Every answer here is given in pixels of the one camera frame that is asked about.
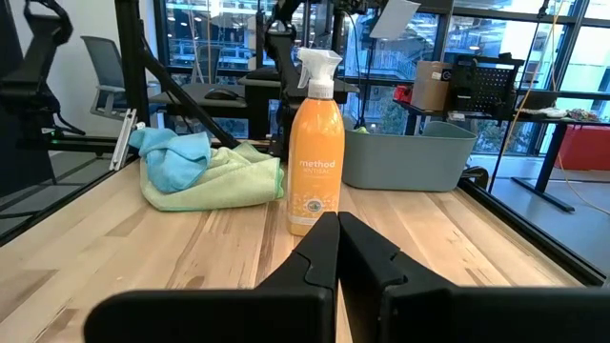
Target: blue cloth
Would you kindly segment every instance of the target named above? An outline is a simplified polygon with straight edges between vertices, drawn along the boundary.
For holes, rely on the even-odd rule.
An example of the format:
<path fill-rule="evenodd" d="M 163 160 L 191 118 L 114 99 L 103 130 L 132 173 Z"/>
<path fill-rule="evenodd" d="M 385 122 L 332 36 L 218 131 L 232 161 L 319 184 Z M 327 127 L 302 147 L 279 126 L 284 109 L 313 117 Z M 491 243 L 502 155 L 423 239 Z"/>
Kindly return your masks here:
<path fill-rule="evenodd" d="M 180 192 L 208 169 L 210 140 L 205 132 L 178 136 L 169 129 L 132 132 L 130 145 L 140 149 L 149 180 L 160 192 Z"/>

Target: microfiber towel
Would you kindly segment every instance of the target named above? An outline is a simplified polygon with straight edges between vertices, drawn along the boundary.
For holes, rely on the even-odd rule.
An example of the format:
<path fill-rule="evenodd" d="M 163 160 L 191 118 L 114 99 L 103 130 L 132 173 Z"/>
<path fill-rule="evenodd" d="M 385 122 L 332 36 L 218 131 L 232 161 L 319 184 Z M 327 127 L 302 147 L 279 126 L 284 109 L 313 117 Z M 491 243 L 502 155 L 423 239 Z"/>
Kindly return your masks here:
<path fill-rule="evenodd" d="M 147 175 L 146 162 L 140 162 L 140 189 L 160 211 L 206 211 L 252 206 L 284 196 L 284 171 L 279 158 L 258 152 L 249 143 L 235 149 L 212 149 L 208 169 L 188 189 L 163 193 Z"/>
<path fill-rule="evenodd" d="M 205 132 L 178 136 L 169 129 L 132 132 L 130 145 L 140 149 L 151 183 L 165 193 L 184 191 L 208 169 L 210 140 Z"/>

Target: brown box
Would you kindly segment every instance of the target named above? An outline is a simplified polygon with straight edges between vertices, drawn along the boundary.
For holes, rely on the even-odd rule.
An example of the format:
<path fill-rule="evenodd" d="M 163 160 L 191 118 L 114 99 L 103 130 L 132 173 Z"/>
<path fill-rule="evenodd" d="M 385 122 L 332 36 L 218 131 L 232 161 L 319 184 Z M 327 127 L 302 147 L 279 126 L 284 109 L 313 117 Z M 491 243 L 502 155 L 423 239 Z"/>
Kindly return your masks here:
<path fill-rule="evenodd" d="M 451 63 L 417 62 L 411 105 L 427 111 L 442 111 L 451 78 Z"/>

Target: orange spray bottle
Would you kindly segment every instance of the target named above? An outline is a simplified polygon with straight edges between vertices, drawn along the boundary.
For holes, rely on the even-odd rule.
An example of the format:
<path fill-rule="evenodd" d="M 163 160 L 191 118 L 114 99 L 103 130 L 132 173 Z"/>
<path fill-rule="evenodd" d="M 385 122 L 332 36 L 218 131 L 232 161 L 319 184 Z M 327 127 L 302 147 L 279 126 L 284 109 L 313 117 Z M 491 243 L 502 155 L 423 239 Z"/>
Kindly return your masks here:
<path fill-rule="evenodd" d="M 309 89 L 296 112 L 288 161 L 288 228 L 305 235 L 324 212 L 337 212 L 345 130 L 333 99 L 333 74 L 341 57 L 331 50 L 302 48 L 300 88 Z"/>

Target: red object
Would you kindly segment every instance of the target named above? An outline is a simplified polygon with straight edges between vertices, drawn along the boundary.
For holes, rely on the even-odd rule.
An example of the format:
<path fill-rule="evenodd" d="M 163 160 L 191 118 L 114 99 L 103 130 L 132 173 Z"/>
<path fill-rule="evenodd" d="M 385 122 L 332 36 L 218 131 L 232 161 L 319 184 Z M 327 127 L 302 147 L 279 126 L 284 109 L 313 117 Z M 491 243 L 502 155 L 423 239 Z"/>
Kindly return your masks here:
<path fill-rule="evenodd" d="M 394 89 L 394 100 L 411 104 L 411 95 L 413 87 L 410 86 L 396 86 Z"/>
<path fill-rule="evenodd" d="M 610 128 L 568 126 L 559 155 L 566 170 L 610 171 Z M 555 167 L 560 168 L 559 159 Z"/>

